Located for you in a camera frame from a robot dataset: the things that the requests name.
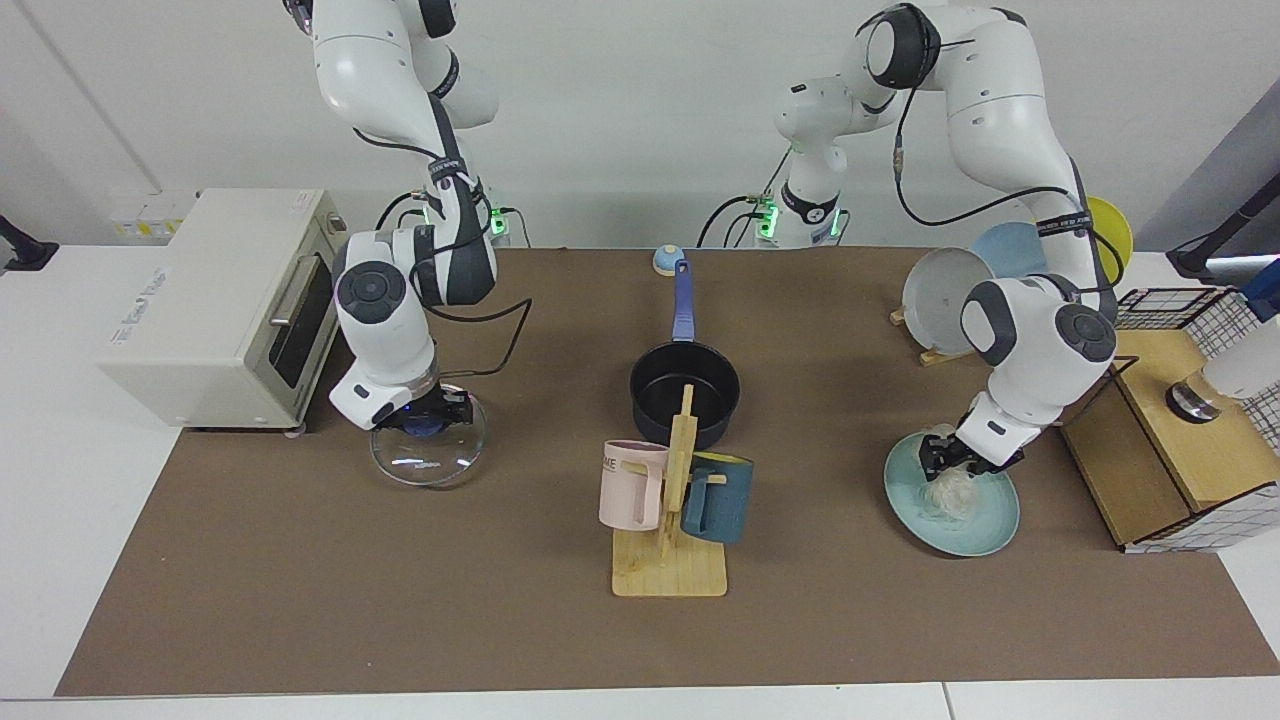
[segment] teal plate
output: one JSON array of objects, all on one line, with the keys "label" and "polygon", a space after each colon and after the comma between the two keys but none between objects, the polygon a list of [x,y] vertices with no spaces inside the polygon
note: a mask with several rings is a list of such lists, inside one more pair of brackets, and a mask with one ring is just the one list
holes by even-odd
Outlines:
[{"label": "teal plate", "polygon": [[924,470],[920,441],[915,433],[899,441],[884,461],[884,493],[906,529],[948,555],[982,557],[1014,539],[1020,510],[1018,492],[1007,473],[978,475],[978,509],[969,520],[956,520],[931,511],[924,500]]}]

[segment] green indicator light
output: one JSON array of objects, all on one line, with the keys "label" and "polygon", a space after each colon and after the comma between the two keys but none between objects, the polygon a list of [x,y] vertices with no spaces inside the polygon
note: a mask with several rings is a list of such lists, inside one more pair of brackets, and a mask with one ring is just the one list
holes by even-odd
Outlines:
[{"label": "green indicator light", "polygon": [[498,210],[489,213],[489,232],[492,232],[494,237],[507,234],[507,218],[504,218]]},{"label": "green indicator light", "polygon": [[778,227],[778,206],[772,200],[765,200],[764,208],[769,214],[760,220],[760,237],[773,240],[773,232]]}]

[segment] mug rack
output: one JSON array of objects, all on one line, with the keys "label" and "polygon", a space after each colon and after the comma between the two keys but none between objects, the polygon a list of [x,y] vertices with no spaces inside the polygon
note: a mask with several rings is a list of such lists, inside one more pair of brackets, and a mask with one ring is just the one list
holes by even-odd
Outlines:
[{"label": "mug rack", "polygon": [[[680,528],[698,438],[694,386],[685,386],[680,414],[672,419],[662,521],[654,530],[613,530],[613,594],[618,597],[722,597],[728,592],[724,546]],[[712,475],[710,483],[723,483]]]}]

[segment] mug handle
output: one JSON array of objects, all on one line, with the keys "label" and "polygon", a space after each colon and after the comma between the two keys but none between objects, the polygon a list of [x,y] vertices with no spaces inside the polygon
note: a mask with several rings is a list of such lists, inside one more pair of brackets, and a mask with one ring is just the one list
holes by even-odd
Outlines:
[{"label": "mug handle", "polygon": [[[662,470],[666,465],[666,462],[644,464],[648,470],[645,489],[636,496],[636,521],[641,527],[657,525],[662,520]],[[649,502],[649,496],[654,493],[658,496],[657,505]]]},{"label": "mug handle", "polygon": [[694,468],[692,482],[689,483],[689,498],[685,501],[685,512],[698,518],[698,532],[707,532],[707,486],[710,484],[712,471],[708,468]]}]

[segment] pink mug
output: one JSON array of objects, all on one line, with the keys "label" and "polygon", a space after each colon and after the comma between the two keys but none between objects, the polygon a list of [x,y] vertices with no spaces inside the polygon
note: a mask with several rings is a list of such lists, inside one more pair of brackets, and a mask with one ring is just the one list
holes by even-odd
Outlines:
[{"label": "pink mug", "polygon": [[618,530],[653,530],[662,520],[662,474],[667,448],[652,442],[604,443],[600,521]]}]

